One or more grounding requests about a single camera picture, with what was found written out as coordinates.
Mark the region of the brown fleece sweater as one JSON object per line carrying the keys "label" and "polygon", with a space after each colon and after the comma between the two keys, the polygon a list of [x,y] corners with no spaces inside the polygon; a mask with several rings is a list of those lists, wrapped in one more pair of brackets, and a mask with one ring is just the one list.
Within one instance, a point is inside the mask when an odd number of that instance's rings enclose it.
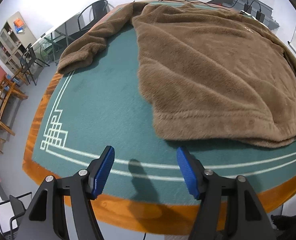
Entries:
{"label": "brown fleece sweater", "polygon": [[152,105],[159,137],[269,148],[296,140],[296,57],[237,12],[129,3],[72,42],[58,72],[89,66],[126,24],[136,32],[139,91]]}

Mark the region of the white folding table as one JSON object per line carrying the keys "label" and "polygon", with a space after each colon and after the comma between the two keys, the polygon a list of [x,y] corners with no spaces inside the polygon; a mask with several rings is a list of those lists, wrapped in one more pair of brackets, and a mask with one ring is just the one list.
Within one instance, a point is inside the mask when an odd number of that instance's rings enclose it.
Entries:
{"label": "white folding table", "polygon": [[79,32],[77,23],[79,15],[78,12],[63,22],[56,23],[32,44],[32,48],[43,61],[58,63],[60,53],[75,40]]}

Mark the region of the green table mat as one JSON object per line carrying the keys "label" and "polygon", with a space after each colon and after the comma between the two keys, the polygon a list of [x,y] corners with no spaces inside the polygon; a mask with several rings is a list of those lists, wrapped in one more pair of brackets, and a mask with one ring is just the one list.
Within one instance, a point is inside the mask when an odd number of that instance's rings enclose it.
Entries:
{"label": "green table mat", "polygon": [[[105,195],[195,205],[177,165],[179,143],[156,136],[152,109],[138,92],[137,54],[134,29],[126,25],[89,67],[61,78],[41,121],[32,160],[66,177],[111,145],[116,153]],[[257,192],[276,189],[296,176],[296,142],[275,149],[231,140],[186,145],[205,168],[227,178],[244,175]]]}

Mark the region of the black office chair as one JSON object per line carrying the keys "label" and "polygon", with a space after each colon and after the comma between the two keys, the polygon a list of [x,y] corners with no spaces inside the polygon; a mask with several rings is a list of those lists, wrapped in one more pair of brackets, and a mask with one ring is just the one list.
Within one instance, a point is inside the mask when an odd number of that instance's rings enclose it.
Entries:
{"label": "black office chair", "polygon": [[30,197],[32,192],[17,197],[9,195],[8,200],[0,202],[0,232],[5,239],[15,239],[23,216],[26,212],[23,199]]}

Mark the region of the wooden chairs stack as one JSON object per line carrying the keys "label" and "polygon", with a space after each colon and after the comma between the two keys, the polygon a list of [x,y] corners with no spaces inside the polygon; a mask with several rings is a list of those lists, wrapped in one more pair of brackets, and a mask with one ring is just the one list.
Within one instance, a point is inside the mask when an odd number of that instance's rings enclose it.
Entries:
{"label": "wooden chairs stack", "polygon": [[[8,79],[7,76],[4,76],[0,80],[0,129],[3,129],[10,135],[15,136],[15,133],[10,129],[10,127],[1,120],[11,96],[15,96],[20,100],[28,99],[28,96],[18,88],[18,84],[15,81],[12,81]],[[0,142],[4,143],[5,141],[5,139],[0,137]]]}

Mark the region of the black chair near cabinet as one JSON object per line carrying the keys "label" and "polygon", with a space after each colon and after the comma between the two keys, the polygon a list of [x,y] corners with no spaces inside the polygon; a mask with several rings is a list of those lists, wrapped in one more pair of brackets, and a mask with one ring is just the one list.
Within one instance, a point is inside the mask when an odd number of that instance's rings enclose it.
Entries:
{"label": "black chair near cabinet", "polygon": [[33,77],[33,74],[31,72],[31,67],[34,64],[40,66],[41,68],[43,68],[44,65],[46,65],[47,67],[50,66],[45,61],[37,58],[36,53],[34,52],[34,49],[32,48],[32,44],[29,43],[28,46],[25,48],[25,51],[23,52],[23,55],[20,58],[21,68],[20,68],[19,72],[24,74],[24,76],[27,79],[28,84],[30,84],[30,81],[28,79],[28,75],[29,75],[31,77],[31,80],[33,81],[33,83],[35,85],[37,85],[37,83],[36,83],[36,81],[35,81],[35,79]]}

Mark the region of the beige glass door cabinet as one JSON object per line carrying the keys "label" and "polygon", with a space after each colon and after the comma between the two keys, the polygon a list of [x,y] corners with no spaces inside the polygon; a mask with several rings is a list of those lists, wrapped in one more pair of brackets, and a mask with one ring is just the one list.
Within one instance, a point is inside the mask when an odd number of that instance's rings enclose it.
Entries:
{"label": "beige glass door cabinet", "polygon": [[20,68],[20,58],[27,46],[36,42],[36,37],[26,25],[20,12],[16,12],[1,26],[0,60],[15,73]]}

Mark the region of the black metal chair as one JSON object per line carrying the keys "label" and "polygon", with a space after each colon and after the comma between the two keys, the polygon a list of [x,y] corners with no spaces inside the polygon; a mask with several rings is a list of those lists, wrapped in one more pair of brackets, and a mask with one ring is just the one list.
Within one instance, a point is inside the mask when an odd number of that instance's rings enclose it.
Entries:
{"label": "black metal chair", "polygon": [[91,29],[108,13],[107,8],[107,0],[99,0],[87,6],[77,17],[79,32]]}

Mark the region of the black power adapter near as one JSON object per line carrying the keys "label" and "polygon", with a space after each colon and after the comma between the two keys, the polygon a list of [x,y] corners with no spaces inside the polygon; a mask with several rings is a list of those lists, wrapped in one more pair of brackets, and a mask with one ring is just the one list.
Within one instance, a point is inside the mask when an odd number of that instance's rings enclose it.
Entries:
{"label": "black power adapter near", "polygon": [[265,18],[265,15],[260,10],[258,10],[256,13],[256,20],[263,23],[264,18]]}

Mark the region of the black power adapter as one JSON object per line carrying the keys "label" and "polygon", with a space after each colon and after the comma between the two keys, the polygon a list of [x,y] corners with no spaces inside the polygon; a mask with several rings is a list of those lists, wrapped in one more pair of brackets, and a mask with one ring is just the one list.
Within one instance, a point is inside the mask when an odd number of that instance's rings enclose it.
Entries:
{"label": "black power adapter", "polygon": [[256,20],[263,23],[264,18],[265,18],[265,15],[260,10],[258,10],[256,13]]}
{"label": "black power adapter", "polygon": [[249,5],[249,4],[247,4],[247,3],[245,3],[244,4],[244,12],[246,12],[248,14],[251,14],[251,12],[252,12],[252,6]]}

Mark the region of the black power adapter far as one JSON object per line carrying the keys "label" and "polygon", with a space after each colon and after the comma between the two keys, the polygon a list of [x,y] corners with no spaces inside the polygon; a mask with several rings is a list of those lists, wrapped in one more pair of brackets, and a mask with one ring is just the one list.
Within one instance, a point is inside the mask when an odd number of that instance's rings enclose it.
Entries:
{"label": "black power adapter far", "polygon": [[252,12],[252,6],[249,5],[249,4],[247,4],[247,3],[245,3],[244,4],[244,12],[246,12],[248,14],[251,14],[251,12]]}

